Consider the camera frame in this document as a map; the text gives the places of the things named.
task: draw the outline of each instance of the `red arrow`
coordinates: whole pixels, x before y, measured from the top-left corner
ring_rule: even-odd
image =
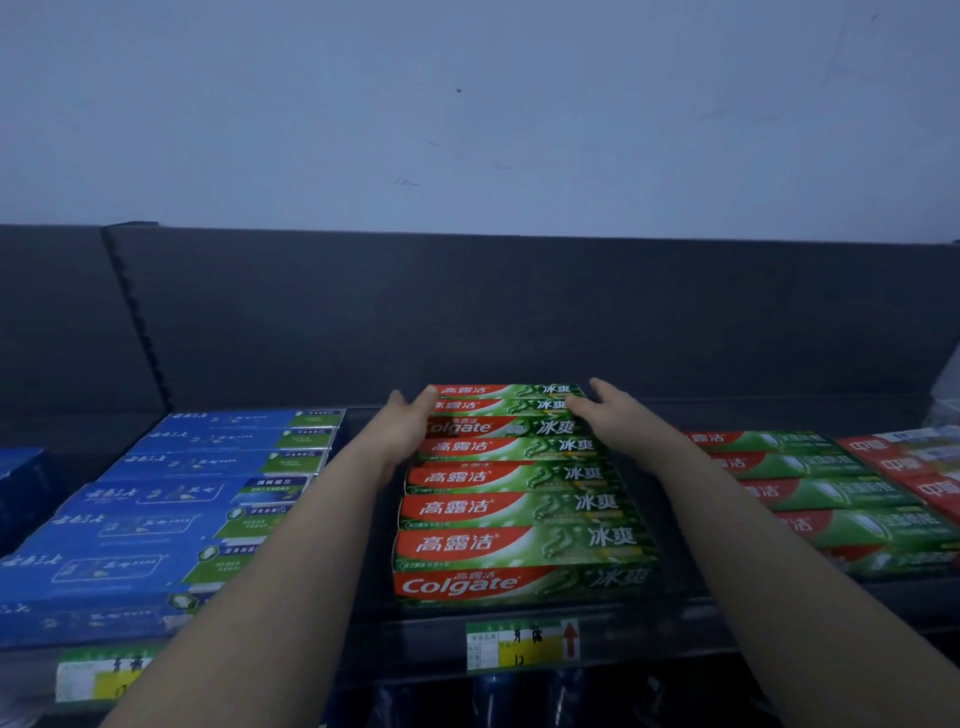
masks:
[[[564,639],[566,640],[566,656],[573,658],[577,653],[576,640],[579,637],[577,630],[573,628],[573,622],[567,622],[566,628],[564,629]]]

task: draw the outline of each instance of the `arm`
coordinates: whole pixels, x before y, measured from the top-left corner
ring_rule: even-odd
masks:
[[[699,448],[595,379],[567,406],[654,474],[747,662],[788,726],[957,726],[960,670]]]
[[[104,728],[315,728],[340,660],[377,489],[437,401],[399,392],[253,560],[170,642]]]

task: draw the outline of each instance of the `forearm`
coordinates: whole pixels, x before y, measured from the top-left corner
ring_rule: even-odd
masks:
[[[674,438],[653,470],[787,725],[960,725],[957,669],[699,449]]]
[[[382,472],[375,456],[345,448],[103,725],[315,726],[340,657]]]

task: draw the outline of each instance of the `red and green toothpaste box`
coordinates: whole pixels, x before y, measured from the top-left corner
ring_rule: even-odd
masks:
[[[900,478],[900,485],[916,494],[937,513],[960,523],[960,476],[928,474]]]
[[[545,437],[590,434],[583,420],[561,417],[431,417],[426,422],[428,438],[454,437]]]
[[[960,427],[956,425],[858,435],[837,442],[897,481],[943,473],[957,473],[960,478]]]
[[[747,480],[743,485],[771,511],[921,504],[919,498],[879,475]]]
[[[946,573],[960,555],[960,529],[923,506],[776,516],[860,580]]]
[[[815,452],[836,449],[828,437],[809,430],[737,430],[735,432],[685,432],[698,448],[710,452]]]
[[[434,384],[447,400],[540,400],[544,397],[582,397],[578,384]]]
[[[708,452],[710,458],[738,480],[778,477],[828,477],[870,475],[870,469],[841,449],[812,453]]]
[[[516,462],[432,461],[413,465],[408,494],[622,491],[623,480],[605,458]]]
[[[422,605],[597,597],[643,589],[659,563],[628,522],[401,530],[394,592]]]
[[[493,528],[539,523],[629,521],[640,516],[625,493],[466,493],[405,496],[400,528]]]
[[[606,451],[592,437],[474,437],[424,440],[419,460],[591,460]]]
[[[437,400],[431,414],[441,417],[556,417],[570,420],[566,400],[543,397],[539,400]]]

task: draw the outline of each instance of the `price label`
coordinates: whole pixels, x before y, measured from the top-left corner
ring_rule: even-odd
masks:
[[[159,651],[157,644],[66,650],[57,665],[57,702],[119,700]]]
[[[467,671],[558,665],[580,659],[576,619],[519,619],[467,625]]]

